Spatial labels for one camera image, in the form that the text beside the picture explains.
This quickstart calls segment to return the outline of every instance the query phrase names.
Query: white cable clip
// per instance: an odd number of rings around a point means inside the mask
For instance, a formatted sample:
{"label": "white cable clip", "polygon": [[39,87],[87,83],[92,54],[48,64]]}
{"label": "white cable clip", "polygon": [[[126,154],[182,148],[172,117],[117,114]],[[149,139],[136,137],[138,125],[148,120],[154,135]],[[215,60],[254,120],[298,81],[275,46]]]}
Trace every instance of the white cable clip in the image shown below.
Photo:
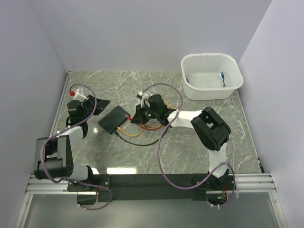
{"label": "white cable clip", "polygon": [[137,97],[140,99],[141,101],[141,107],[143,107],[143,101],[145,98],[147,98],[149,95],[146,93],[143,93],[142,91],[138,92]]}
{"label": "white cable clip", "polygon": [[87,100],[87,97],[84,95],[83,87],[78,87],[78,89],[75,90],[74,100],[80,100],[80,98]]}

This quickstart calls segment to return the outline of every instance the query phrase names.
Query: robotic arm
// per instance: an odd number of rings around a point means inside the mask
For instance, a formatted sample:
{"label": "robotic arm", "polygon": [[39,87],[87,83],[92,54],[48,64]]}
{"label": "robotic arm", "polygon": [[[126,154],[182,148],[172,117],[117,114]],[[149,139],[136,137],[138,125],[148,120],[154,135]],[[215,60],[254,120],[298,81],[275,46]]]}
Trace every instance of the robotic arm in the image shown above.
{"label": "robotic arm", "polygon": [[[66,127],[77,124],[86,119],[93,111],[95,99],[89,95],[85,97],[80,88],[76,90],[74,99],[67,103],[69,117],[66,119]],[[97,106],[93,115],[99,115],[110,103],[108,100],[97,99]],[[71,178],[74,180],[91,182],[93,172],[89,166],[73,162],[71,145],[86,137],[88,132],[87,122],[73,127],[58,137],[52,139],[45,147],[45,165],[53,178]],[[37,179],[48,179],[40,159],[40,150],[47,137],[36,141],[34,174]]]}
{"label": "robotic arm", "polygon": [[[150,119],[157,119],[161,125],[166,126],[176,114],[176,110],[169,109],[160,95],[152,95],[136,106],[131,123],[145,124]],[[211,107],[202,111],[180,111],[171,127],[188,127],[195,130],[209,150],[209,172],[220,163],[226,162],[226,147],[231,129]],[[223,165],[212,175],[223,180],[228,175],[227,170],[227,165]]]}

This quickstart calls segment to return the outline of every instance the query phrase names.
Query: red cable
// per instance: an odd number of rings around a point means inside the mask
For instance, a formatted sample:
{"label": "red cable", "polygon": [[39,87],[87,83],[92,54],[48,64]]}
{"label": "red cable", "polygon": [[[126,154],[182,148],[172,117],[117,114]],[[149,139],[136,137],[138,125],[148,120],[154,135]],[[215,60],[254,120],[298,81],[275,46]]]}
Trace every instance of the red cable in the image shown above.
{"label": "red cable", "polygon": [[156,127],[156,128],[145,128],[145,127],[143,127],[143,126],[141,126],[139,124],[137,124],[137,126],[143,128],[145,130],[148,130],[148,131],[155,131],[155,130],[158,130],[158,129],[162,128],[162,126],[159,126],[159,127]]}
{"label": "red cable", "polygon": [[[128,115],[126,115],[125,117],[127,117],[128,120],[132,120],[132,118],[129,117]],[[143,127],[143,126],[141,126],[139,124],[137,124],[137,126],[143,128],[145,130],[148,130],[148,131],[155,131],[155,130],[158,130],[158,129],[162,128],[162,126],[159,126],[159,127],[156,127],[156,128],[146,128],[146,127]]]}

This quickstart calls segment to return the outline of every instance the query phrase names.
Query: white arm segment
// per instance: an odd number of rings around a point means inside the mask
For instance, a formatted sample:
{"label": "white arm segment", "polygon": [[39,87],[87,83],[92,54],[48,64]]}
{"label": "white arm segment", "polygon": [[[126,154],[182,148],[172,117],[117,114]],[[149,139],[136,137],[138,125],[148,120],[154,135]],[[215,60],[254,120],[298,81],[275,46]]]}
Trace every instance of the white arm segment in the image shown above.
{"label": "white arm segment", "polygon": [[[209,153],[209,172],[211,172],[215,167],[217,167],[222,162],[226,163],[226,161],[227,161],[226,147],[227,147],[227,143],[224,143],[221,146],[220,151],[208,150],[208,153]],[[225,174],[227,169],[228,169],[227,164],[222,165],[221,167],[217,168],[217,170],[215,170],[215,172],[212,175],[217,177],[217,178],[220,178],[221,176],[223,176]]]}
{"label": "white arm segment", "polygon": [[[72,129],[64,132],[63,134],[59,135],[58,137],[62,135],[68,135],[70,139],[71,145],[76,143],[78,140],[83,139],[84,134],[82,131],[82,128],[80,126],[73,127]],[[79,165],[77,163],[74,163],[73,173],[71,176],[69,176],[71,179],[75,180],[86,180],[88,178],[88,168],[85,165]]]}
{"label": "white arm segment", "polygon": [[[201,114],[201,110],[199,110],[199,111],[180,111],[179,116],[177,117],[177,119],[175,121],[173,121],[171,126],[172,127],[188,127],[188,128],[193,129],[191,120],[200,114]],[[175,117],[175,115],[176,115],[176,111],[174,111],[173,113],[171,113],[169,115],[168,121],[170,122]],[[222,162],[227,161],[226,147],[227,147],[227,143],[224,143],[221,146],[220,151],[208,150],[209,172],[211,172],[217,165],[221,164]],[[223,176],[225,174],[227,168],[228,167],[226,164],[222,165],[212,175],[215,176],[216,178],[220,178],[221,176]]]}

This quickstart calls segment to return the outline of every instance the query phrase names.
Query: wire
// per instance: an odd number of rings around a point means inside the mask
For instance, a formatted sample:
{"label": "wire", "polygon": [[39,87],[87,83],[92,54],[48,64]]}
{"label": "wire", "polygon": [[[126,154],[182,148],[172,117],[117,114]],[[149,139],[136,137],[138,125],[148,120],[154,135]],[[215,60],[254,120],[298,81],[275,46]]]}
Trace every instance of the wire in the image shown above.
{"label": "wire", "polygon": [[137,126],[141,127],[142,129],[148,130],[148,131],[156,131],[156,130],[161,129],[161,128],[163,127],[163,126],[161,125],[161,126],[156,127],[156,128],[146,128],[146,127],[143,127],[143,126],[141,126],[141,125],[139,125],[139,124],[137,124]]}
{"label": "wire", "polygon": [[[87,88],[88,90],[90,90],[90,91],[92,92],[93,96],[94,96],[95,103],[94,103],[94,108],[93,108],[91,114],[90,114],[86,119],[80,121],[79,123],[76,123],[76,124],[74,124],[74,125],[72,125],[72,126],[70,126],[70,127],[67,127],[66,129],[64,129],[64,130],[62,130],[62,131],[60,131],[60,132],[57,132],[56,134],[54,134],[54,135],[48,137],[48,138],[43,142],[43,144],[42,144],[42,146],[41,146],[41,150],[40,150],[40,160],[41,160],[41,165],[42,165],[43,171],[44,171],[44,173],[46,174],[47,178],[49,178],[50,181],[52,181],[52,182],[54,182],[54,183],[56,183],[56,184],[58,184],[58,183],[60,183],[61,181],[65,180],[65,178],[60,178],[59,180],[55,180],[55,179],[51,176],[51,174],[49,173],[49,171],[47,170],[47,167],[46,167],[46,164],[45,164],[45,161],[44,161],[46,144],[47,144],[49,141],[51,141],[53,138],[55,138],[55,137],[57,137],[57,136],[63,134],[64,132],[66,132],[66,131],[68,131],[68,130],[74,128],[74,127],[77,127],[77,126],[81,125],[81,124],[84,123],[84,122],[86,122],[88,119],[91,118],[91,116],[93,115],[93,113],[95,112],[96,107],[97,107],[97,97],[96,97],[96,94],[94,93],[94,91],[93,91],[93,89],[92,89],[91,87],[89,87],[89,86],[87,86],[87,85],[85,85],[85,84],[82,84],[82,83],[76,83],[76,84],[71,85],[69,91],[71,92],[71,91],[72,91],[72,88],[73,88],[74,86],[79,86],[79,85],[80,85],[80,86],[83,86],[83,87],[85,87],[85,88]],[[87,210],[99,210],[99,209],[102,209],[102,208],[104,208],[105,206],[107,206],[107,205],[112,201],[112,192],[111,192],[111,190],[109,190],[108,188],[106,188],[106,187],[104,187],[104,186],[94,185],[94,184],[88,184],[88,183],[84,183],[84,182],[81,182],[81,181],[78,181],[78,180],[74,180],[74,179],[67,179],[67,180],[73,181],[73,182],[76,181],[77,183],[82,184],[82,185],[85,185],[85,186],[88,186],[88,187],[101,188],[101,189],[107,190],[107,191],[109,192],[109,194],[110,194],[109,200],[108,200],[104,205],[102,205],[102,206],[100,206],[100,207],[98,207],[98,208],[86,208],[86,207],[84,207],[84,206],[82,206],[82,205],[80,206],[81,208],[84,208],[84,209],[87,209]]]}
{"label": "wire", "polygon": [[125,132],[121,127],[117,127],[117,129],[119,131],[121,131],[122,133],[125,133],[126,135],[130,136],[130,137],[136,137],[136,136],[140,135],[143,132],[143,128],[137,134],[129,134],[129,133]]}
{"label": "wire", "polygon": [[153,126],[153,125],[150,125],[150,124],[145,124],[146,126],[148,126],[148,127],[152,127],[152,128],[158,128],[158,127],[160,127],[160,126]]}
{"label": "wire", "polygon": [[172,183],[169,178],[166,176],[165,172],[163,171],[163,168],[162,168],[162,163],[161,163],[161,157],[160,157],[160,150],[161,150],[161,140],[164,136],[164,133],[168,130],[169,126],[173,123],[173,121],[175,121],[179,115],[179,111],[182,107],[182,104],[183,104],[183,99],[182,99],[182,95],[180,93],[180,91],[178,89],[176,89],[175,87],[167,84],[167,83],[156,83],[156,84],[153,84],[147,88],[145,88],[142,93],[146,92],[148,89],[154,87],[154,86],[157,86],[157,85],[165,85],[165,86],[169,86],[171,87],[172,89],[174,89],[178,95],[180,96],[180,105],[178,106],[178,109],[176,111],[176,115],[175,117],[164,127],[160,137],[159,137],[159,141],[158,141],[158,145],[157,145],[157,162],[158,162],[158,166],[160,168],[160,171],[161,171],[161,174],[162,176],[164,177],[164,179],[173,187],[177,188],[177,189],[180,189],[180,190],[191,190],[191,189],[194,189],[194,188],[197,188],[199,187],[201,184],[203,184],[219,167],[221,167],[222,165],[225,165],[227,164],[227,166],[229,166],[229,168],[231,169],[232,171],[232,175],[233,175],[233,190],[232,190],[232,193],[231,193],[231,196],[228,198],[228,200],[226,201],[226,203],[222,204],[220,207],[226,205],[229,201],[230,201],[230,198],[232,198],[233,194],[234,194],[234,191],[235,191],[235,187],[236,187],[236,181],[235,181],[235,173],[233,171],[233,168],[231,165],[229,165],[228,163],[226,162],[222,162],[221,164],[217,165],[201,182],[199,182],[198,184],[196,185],[193,185],[193,186],[190,186],[190,187],[181,187],[181,186],[178,186],[174,183]]}
{"label": "wire", "polygon": [[[130,121],[132,120],[132,118],[130,116],[128,116],[128,115],[126,115],[125,117],[127,117],[127,119],[130,120]],[[151,126],[151,125],[146,124],[148,127],[155,127],[155,128],[146,128],[146,127],[141,126],[139,124],[136,124],[136,125],[139,126],[139,127],[141,127],[142,129],[145,129],[145,130],[148,130],[148,131],[155,131],[155,130],[158,130],[158,129],[160,129],[160,128],[163,127],[162,125],[160,125],[160,126]]]}
{"label": "wire", "polygon": [[164,103],[167,105],[167,107],[168,108],[170,108],[170,109],[176,109],[176,108],[173,108],[167,101],[165,101],[164,99],[163,99],[163,101],[164,101]]}
{"label": "wire", "polygon": [[114,134],[116,134],[116,135],[117,135],[121,140],[123,140],[124,142],[126,142],[126,143],[128,143],[128,144],[131,144],[131,145],[134,145],[134,146],[151,146],[151,145],[153,145],[153,144],[156,144],[156,143],[159,141],[159,139],[157,139],[156,141],[154,141],[154,142],[152,142],[152,143],[149,143],[149,144],[136,144],[136,143],[130,142],[130,141],[124,139],[123,137],[121,137],[117,131],[115,131]]}

